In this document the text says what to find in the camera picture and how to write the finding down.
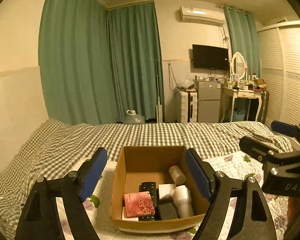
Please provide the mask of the white square charger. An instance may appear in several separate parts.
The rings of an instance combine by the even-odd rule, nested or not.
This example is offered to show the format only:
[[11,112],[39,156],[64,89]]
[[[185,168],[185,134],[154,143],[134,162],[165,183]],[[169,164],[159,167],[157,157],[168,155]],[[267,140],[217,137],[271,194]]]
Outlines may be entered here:
[[172,200],[176,187],[175,184],[159,184],[159,200],[163,202]]

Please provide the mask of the brown cardboard box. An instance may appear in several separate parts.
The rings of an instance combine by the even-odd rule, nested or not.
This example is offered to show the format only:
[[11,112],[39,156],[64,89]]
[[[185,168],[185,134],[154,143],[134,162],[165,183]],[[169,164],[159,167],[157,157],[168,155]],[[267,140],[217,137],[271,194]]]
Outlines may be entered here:
[[[125,195],[142,191],[153,193],[155,205],[162,198],[170,200],[170,191],[174,181],[169,173],[172,166],[178,166],[186,176],[185,185],[191,194],[191,206],[194,215],[177,218],[176,212],[169,220],[162,220],[158,213],[153,219],[128,218]],[[115,226],[123,232],[156,234],[172,233],[197,226],[203,220],[209,202],[200,192],[186,165],[185,146],[125,146],[122,148],[113,180],[113,192],[109,217]]]

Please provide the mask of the green curtain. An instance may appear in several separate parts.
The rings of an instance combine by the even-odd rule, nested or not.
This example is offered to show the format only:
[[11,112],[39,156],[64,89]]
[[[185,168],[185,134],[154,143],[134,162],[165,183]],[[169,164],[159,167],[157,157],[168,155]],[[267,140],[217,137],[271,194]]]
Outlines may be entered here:
[[225,5],[224,14],[230,31],[231,49],[247,62],[248,74],[261,77],[260,44],[252,13]]
[[97,0],[45,0],[38,60],[50,118],[122,122],[127,110],[156,117],[161,49],[153,2],[106,9]]

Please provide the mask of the white tube red cap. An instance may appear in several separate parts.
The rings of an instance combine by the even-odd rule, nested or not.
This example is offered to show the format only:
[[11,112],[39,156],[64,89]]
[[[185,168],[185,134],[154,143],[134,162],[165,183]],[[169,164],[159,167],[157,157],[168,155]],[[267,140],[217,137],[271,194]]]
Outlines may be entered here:
[[169,168],[169,174],[174,181],[174,183],[179,186],[186,183],[186,176],[179,166],[173,165]]

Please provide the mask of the green curtain left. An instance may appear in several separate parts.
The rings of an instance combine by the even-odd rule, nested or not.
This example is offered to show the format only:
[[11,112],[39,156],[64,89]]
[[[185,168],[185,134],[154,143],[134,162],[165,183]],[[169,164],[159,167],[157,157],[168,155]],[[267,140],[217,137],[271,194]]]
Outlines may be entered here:
[[153,2],[106,9],[97,0],[45,0],[38,60],[50,118],[122,122],[127,110],[156,117],[161,49]]

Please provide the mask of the black wall television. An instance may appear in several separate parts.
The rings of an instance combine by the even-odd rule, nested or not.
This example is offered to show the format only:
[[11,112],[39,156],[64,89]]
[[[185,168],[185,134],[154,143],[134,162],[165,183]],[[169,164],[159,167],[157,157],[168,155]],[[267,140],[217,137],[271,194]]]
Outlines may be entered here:
[[209,70],[229,69],[229,51],[226,48],[192,45],[193,67]]

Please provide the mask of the white air conditioner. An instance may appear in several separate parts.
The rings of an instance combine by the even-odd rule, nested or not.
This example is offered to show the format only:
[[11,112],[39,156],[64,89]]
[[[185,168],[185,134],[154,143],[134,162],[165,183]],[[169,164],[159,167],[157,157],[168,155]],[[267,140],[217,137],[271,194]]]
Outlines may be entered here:
[[225,24],[224,14],[218,11],[180,7],[179,13],[181,21],[184,22],[197,22],[216,26],[223,26]]

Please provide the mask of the white handheld device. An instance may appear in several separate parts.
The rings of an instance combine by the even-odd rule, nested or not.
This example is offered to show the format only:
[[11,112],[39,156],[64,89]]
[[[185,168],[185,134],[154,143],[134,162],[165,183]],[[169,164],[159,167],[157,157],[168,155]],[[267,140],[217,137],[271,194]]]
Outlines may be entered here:
[[190,190],[185,185],[177,186],[170,191],[173,205],[177,210],[179,218],[194,216]]

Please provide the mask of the green curtain right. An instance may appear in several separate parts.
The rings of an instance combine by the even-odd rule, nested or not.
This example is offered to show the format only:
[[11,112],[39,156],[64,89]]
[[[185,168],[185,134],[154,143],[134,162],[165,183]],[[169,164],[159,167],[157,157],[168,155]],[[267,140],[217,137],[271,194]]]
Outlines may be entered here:
[[247,62],[248,74],[261,77],[260,44],[252,13],[225,5],[224,14],[230,31],[231,49]]

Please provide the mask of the dark suitcase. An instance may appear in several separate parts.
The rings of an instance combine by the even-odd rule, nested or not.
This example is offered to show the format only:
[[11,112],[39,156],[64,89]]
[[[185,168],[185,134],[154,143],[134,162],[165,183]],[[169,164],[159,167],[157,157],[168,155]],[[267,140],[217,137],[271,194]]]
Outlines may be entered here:
[[265,124],[267,113],[268,113],[268,105],[269,105],[269,92],[264,90],[261,92],[261,108],[258,115],[258,121]]

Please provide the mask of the white suitcase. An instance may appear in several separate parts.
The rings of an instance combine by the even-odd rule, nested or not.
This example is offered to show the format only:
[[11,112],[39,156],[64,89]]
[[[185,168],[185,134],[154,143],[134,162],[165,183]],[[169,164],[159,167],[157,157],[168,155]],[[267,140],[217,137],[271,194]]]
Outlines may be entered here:
[[197,93],[179,91],[175,96],[175,114],[178,123],[197,122]]

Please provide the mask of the white mop stick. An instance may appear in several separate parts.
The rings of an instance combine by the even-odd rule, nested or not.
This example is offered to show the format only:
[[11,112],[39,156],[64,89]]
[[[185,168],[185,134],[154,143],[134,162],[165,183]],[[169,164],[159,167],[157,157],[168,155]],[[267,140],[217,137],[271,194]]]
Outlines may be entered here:
[[157,123],[163,123],[162,104],[160,101],[158,66],[157,66],[156,59],[155,59],[155,74],[156,74],[156,84],[157,84],[157,104],[156,104]]

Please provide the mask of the white floral quilted blanket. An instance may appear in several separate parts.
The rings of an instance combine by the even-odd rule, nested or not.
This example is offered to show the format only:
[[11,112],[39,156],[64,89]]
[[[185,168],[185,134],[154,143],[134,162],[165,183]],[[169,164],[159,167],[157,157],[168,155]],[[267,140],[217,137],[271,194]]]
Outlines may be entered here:
[[[293,187],[270,193],[262,164],[266,156],[239,151],[201,159],[192,148],[125,147],[117,162],[99,149],[80,160],[65,177],[73,197],[56,199],[64,239],[169,239],[182,232],[189,239],[283,239],[288,198]],[[180,167],[186,182],[170,189],[165,203],[174,219],[139,220],[130,214],[138,201],[151,202],[143,182],[172,182],[169,168]]]

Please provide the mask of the white louvered wardrobe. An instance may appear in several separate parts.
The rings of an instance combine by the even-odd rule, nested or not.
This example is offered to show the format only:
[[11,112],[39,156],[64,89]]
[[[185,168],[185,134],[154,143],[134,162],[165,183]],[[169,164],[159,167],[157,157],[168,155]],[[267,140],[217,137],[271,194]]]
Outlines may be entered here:
[[261,76],[269,92],[266,124],[300,124],[300,21],[266,26],[258,36]]

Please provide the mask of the black remote control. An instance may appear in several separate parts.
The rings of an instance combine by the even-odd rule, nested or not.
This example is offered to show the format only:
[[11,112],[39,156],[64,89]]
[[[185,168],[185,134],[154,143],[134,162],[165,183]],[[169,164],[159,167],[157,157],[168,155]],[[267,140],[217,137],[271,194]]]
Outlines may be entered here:
[[147,215],[143,217],[139,217],[139,221],[154,221],[158,220],[158,207],[157,207],[157,184],[155,181],[147,181],[142,182],[139,186],[140,192],[149,192],[149,195],[151,197],[152,204],[154,206],[154,214],[153,215]]

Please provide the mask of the silver mini fridge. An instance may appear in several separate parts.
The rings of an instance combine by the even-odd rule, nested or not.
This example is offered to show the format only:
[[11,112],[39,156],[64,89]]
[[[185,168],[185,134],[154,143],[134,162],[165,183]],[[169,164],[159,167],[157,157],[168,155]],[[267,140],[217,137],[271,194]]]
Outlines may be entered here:
[[217,123],[221,104],[221,87],[217,81],[195,81],[197,122]]

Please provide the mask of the black power bank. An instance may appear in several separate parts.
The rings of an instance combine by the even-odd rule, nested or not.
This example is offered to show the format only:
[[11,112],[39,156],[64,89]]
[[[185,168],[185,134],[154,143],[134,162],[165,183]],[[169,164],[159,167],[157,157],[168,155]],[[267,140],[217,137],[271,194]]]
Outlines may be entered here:
[[159,204],[158,210],[161,220],[178,219],[177,211],[171,202]]

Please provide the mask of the oval vanity mirror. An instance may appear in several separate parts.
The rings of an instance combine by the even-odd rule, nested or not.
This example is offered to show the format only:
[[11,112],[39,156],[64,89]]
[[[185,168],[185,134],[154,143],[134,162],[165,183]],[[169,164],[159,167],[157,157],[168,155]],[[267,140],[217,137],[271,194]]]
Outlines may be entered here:
[[243,80],[248,72],[247,62],[240,52],[235,52],[230,62],[230,75],[235,81]]

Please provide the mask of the clear water jug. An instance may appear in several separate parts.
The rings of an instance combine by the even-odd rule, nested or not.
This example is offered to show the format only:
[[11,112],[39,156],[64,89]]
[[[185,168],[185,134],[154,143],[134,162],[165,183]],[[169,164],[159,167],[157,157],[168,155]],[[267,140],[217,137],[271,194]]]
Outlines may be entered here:
[[145,117],[136,113],[135,110],[127,110],[124,119],[126,125],[141,125],[145,124]]

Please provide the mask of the blue basket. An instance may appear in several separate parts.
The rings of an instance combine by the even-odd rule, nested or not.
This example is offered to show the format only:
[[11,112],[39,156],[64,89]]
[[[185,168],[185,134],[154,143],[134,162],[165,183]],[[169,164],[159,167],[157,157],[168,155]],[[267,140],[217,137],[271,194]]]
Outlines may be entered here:
[[245,117],[244,109],[239,109],[239,108],[234,109],[234,114],[232,117],[233,121],[244,121],[244,117]]

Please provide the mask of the white dressing table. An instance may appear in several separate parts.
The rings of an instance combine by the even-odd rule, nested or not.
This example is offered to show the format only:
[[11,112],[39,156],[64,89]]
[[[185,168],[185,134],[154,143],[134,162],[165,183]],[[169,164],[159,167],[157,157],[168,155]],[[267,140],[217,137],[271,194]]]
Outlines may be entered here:
[[[244,120],[249,120],[249,118],[254,117],[255,121],[258,120],[258,115],[262,106],[262,92],[256,90],[242,90],[242,89],[232,89],[228,87],[223,87],[221,92],[221,119],[220,122],[236,121],[235,111],[239,110],[244,113]],[[257,103],[256,113],[251,112],[252,102]]]

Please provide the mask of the red patterned wallet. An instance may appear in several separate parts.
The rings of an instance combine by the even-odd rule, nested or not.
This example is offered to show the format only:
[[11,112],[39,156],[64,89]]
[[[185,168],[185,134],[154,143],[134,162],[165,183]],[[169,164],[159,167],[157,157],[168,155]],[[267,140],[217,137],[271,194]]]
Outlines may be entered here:
[[143,217],[154,214],[154,206],[148,191],[125,193],[123,198],[128,217]]

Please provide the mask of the grey checkered bed sheet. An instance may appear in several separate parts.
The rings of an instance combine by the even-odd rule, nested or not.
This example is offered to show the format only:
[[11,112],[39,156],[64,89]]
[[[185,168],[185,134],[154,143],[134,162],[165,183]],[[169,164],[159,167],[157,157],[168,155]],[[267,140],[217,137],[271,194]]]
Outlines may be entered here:
[[266,125],[254,121],[70,126],[47,120],[0,173],[0,232],[7,239],[14,239],[26,198],[39,176],[62,178],[69,171],[78,169],[102,147],[108,152],[108,163],[93,193],[100,203],[95,207],[92,199],[85,202],[100,239],[191,239],[194,229],[163,235],[133,235],[115,227],[109,218],[109,208],[114,170],[121,149],[125,146],[194,148],[214,169],[238,179],[252,175],[262,183],[261,165],[239,150],[239,140],[243,136],[259,140],[281,153],[293,149],[287,137],[274,134]]

